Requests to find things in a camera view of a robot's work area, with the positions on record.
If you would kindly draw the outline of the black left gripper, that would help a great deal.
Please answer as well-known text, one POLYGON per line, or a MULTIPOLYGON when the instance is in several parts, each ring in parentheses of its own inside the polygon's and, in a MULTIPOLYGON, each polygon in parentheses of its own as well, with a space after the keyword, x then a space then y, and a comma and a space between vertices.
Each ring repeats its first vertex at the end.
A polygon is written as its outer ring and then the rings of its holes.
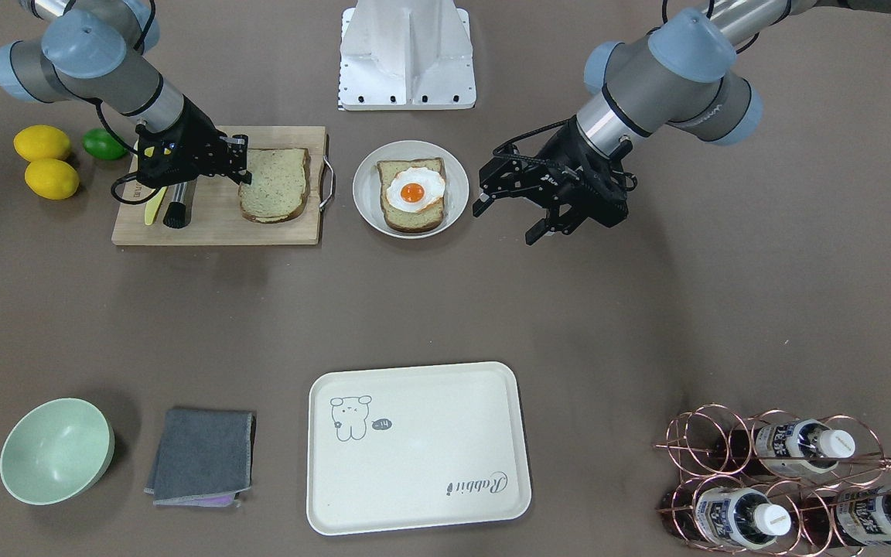
POLYGON ((510 138, 480 169, 482 191, 473 202, 473 217, 496 200, 530 200, 547 212, 524 233, 529 246, 544 236, 570 235, 588 219, 618 225, 628 218, 628 193, 637 178, 622 166, 633 151, 630 137, 612 141, 611 147, 609 155, 594 149, 576 117, 510 138))

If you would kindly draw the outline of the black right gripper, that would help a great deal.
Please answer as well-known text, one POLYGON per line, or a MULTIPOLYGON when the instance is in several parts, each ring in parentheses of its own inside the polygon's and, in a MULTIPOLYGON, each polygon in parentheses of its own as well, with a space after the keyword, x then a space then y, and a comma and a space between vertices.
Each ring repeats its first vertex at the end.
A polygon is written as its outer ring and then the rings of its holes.
POLYGON ((151 132, 138 124, 135 130, 138 137, 153 141, 153 155, 135 170, 135 179, 152 190, 216 174, 252 184, 247 135, 227 136, 188 98, 169 129, 151 132))

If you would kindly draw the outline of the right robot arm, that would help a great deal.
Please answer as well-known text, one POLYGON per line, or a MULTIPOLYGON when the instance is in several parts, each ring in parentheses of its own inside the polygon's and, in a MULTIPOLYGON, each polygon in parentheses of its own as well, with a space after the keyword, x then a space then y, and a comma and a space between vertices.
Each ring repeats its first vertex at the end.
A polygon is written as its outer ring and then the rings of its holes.
POLYGON ((248 137, 229 136, 146 59, 160 28, 152 1, 22 1, 47 22, 38 39, 0 47, 0 86, 49 104, 106 104, 135 123, 134 180, 157 190, 199 176, 248 184, 248 137))

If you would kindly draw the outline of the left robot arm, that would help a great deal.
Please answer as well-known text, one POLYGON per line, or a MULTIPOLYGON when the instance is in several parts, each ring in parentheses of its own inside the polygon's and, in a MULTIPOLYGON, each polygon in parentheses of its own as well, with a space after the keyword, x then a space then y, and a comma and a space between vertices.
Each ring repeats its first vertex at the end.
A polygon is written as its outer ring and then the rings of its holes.
POLYGON ((545 215, 527 230, 571 234, 587 220, 604 227, 628 217, 637 178, 623 159, 668 125, 712 145, 733 145, 756 130, 763 99, 733 73, 740 50, 767 27, 817 7, 816 1, 707 1, 664 18, 636 42, 607 42, 587 59, 591 98, 549 125, 554 134, 537 155, 524 155, 511 138, 480 169, 473 216, 496 200, 524 198, 545 215))

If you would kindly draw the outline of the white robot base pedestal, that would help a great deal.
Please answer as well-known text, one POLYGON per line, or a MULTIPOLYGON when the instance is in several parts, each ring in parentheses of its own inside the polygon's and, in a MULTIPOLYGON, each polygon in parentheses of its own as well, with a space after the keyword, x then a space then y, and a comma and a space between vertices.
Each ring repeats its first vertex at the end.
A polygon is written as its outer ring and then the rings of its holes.
POLYGON ((360 1, 340 21, 339 109, 475 106, 470 17, 455 2, 360 1))

